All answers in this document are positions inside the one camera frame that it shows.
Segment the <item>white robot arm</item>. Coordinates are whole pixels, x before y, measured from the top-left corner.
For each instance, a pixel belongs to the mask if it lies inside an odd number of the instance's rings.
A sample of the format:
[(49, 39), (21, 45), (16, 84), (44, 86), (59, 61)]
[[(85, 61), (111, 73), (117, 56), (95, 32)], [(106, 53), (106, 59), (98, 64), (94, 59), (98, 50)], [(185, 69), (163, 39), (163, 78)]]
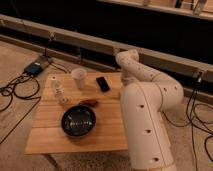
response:
[(131, 167), (137, 171), (177, 171), (161, 112), (180, 104), (182, 85), (139, 62), (136, 50), (120, 52), (123, 89), (120, 106)]

